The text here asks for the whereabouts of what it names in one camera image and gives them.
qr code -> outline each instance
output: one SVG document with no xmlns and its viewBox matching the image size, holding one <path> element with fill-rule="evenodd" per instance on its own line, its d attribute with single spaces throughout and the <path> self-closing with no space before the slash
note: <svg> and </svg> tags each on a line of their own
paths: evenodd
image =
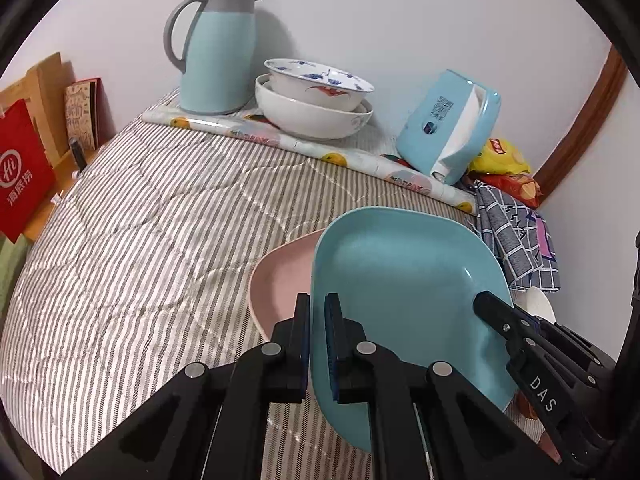
<svg viewBox="0 0 640 480">
<path fill-rule="evenodd" d="M 439 121 L 443 120 L 449 113 L 449 110 L 451 110 L 452 106 L 453 102 L 449 101 L 446 97 L 438 97 L 433 110 L 431 110 L 431 117 L 435 117 Z"/>
</svg>

gray handle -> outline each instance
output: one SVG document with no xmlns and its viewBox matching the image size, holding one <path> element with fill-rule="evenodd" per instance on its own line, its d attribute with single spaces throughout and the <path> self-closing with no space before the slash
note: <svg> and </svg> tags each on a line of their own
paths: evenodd
<svg viewBox="0 0 640 480">
<path fill-rule="evenodd" d="M 175 7 L 172 10 L 172 13 L 169 14 L 169 19 L 166 20 L 166 25 L 164 26 L 164 32 L 162 33 L 162 43 L 164 44 L 164 52 L 166 56 L 169 58 L 169 61 L 175 65 L 175 67 L 184 74 L 187 70 L 187 63 L 184 58 L 178 59 L 175 55 L 174 48 L 171 45 L 171 35 L 174 33 L 174 25 L 175 20 L 178 19 L 178 14 L 182 12 L 182 10 L 189 4 L 193 2 L 201 2 L 206 3 L 207 0 L 184 0 L 180 5 Z"/>
</svg>

teal plate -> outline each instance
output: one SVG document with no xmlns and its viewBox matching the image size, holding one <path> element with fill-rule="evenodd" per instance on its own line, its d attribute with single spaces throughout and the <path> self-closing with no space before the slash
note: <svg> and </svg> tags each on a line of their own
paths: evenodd
<svg viewBox="0 0 640 480">
<path fill-rule="evenodd" d="M 403 361 L 447 361 L 500 409 L 516 385 L 505 370 L 504 339 L 474 315 L 489 290 L 508 304 L 500 265 L 482 240 L 452 220 L 386 207 L 335 219 L 316 245 L 311 282 L 311 376 L 327 421 L 352 445 L 370 451 L 366 404 L 332 397 L 324 335 L 324 297 L 340 296 L 342 314 L 367 339 Z"/>
</svg>

plaid cloth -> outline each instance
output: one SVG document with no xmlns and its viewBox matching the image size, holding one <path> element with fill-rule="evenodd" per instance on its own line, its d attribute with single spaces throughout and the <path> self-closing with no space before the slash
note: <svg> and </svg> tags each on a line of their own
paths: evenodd
<svg viewBox="0 0 640 480">
<path fill-rule="evenodd" d="M 478 202 L 476 231 L 500 262 L 509 288 L 559 290 L 556 253 L 542 216 L 479 180 L 474 189 Z"/>
</svg>

red snack bag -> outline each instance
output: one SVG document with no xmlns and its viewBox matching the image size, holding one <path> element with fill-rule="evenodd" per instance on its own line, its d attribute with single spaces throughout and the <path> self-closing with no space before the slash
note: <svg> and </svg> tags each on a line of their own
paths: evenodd
<svg viewBox="0 0 640 480">
<path fill-rule="evenodd" d="M 492 175 L 474 173 L 473 178 L 482 180 L 482 182 L 489 184 L 489 186 L 497 187 L 527 207 L 536 209 L 540 205 L 540 196 L 542 195 L 540 186 L 527 174 Z"/>
<path fill-rule="evenodd" d="M 0 114 L 0 231 L 15 243 L 55 181 L 24 99 Z"/>
</svg>

